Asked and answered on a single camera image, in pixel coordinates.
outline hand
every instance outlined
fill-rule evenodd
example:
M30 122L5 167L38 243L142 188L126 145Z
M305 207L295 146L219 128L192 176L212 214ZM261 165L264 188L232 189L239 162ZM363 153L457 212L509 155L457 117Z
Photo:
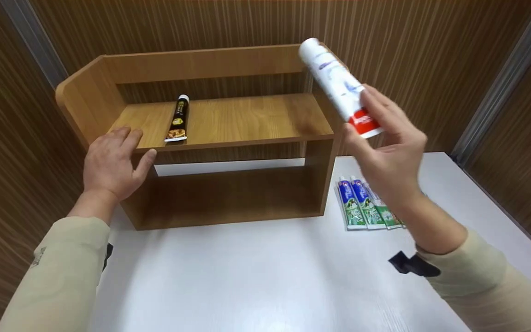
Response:
M373 149L350 124L343 128L345 144L371 189L390 208L396 208L422 197L418 174L427 137L392 100L371 86L365 88L360 100L384 128L388 145Z
M130 159L142 136L142 130L122 127L97 138L85 158L84 193L96 193L118 203L138 189L157 155L150 149L133 169Z

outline shelf board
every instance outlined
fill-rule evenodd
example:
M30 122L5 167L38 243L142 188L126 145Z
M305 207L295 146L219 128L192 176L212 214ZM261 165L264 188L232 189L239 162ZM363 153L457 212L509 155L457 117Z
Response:
M138 229L319 216L307 174L293 166L159 177Z
M138 148L159 151L312 141L333 135L311 93L191 101L188 140L166 145L174 110L174 102L127 105L109 131L140 128L145 134Z

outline toothpaste tube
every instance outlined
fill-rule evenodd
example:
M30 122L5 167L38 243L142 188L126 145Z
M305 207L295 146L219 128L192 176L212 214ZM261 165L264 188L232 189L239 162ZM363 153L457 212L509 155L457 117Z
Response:
M401 227L403 228L407 228L407 226L405 225L405 223L403 223L403 221L401 219L399 219L392 211L390 212L390 214L392 214L392 218L395 219L395 221L401 225Z
M349 179L352 189L354 190L354 196L358 202L358 207L362 212L362 216L364 217L364 221L366 221L368 229L386 228L384 220L382 220L381 215L378 213L378 210L372 203L362 181L356 179L354 176L350 177Z
M366 221L364 221L362 212L354 196L354 191L352 191L352 186L344 177L339 178L338 190L348 231L367 229Z
M402 227L402 225L395 220L392 212L390 212L386 204L380 199L380 197L378 197L378 195L374 191L370 189L368 183L363 183L363 185L366 188L368 194L370 195L374 207L376 208L376 210L382 217L382 220L386 224L386 228L394 229Z
M188 126L189 104L190 98L188 96L181 95L177 98L175 112L173 112L173 120L171 120L165 143L185 141L188 139L186 127Z
M360 103L360 93L365 89L364 86L318 39L305 40L299 48L299 55L343 120L354 126L362 138L369 138L383 131Z

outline white toothpaste tube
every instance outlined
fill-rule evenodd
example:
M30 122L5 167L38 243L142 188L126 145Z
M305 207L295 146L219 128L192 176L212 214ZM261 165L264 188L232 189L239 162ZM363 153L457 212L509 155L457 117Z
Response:
M299 48L299 56L343 120L354 126L362 138L369 138L383 131L360 103L360 93L365 89L364 86L318 39L305 40Z

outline sleeve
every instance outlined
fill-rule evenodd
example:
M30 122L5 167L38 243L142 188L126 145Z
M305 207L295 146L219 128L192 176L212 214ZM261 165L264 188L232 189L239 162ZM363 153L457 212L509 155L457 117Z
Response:
M440 269L426 279L472 331L531 332L531 281L476 232L449 254L418 255Z
M85 331L109 235L110 227L95 217L55 222L34 251L0 332Z

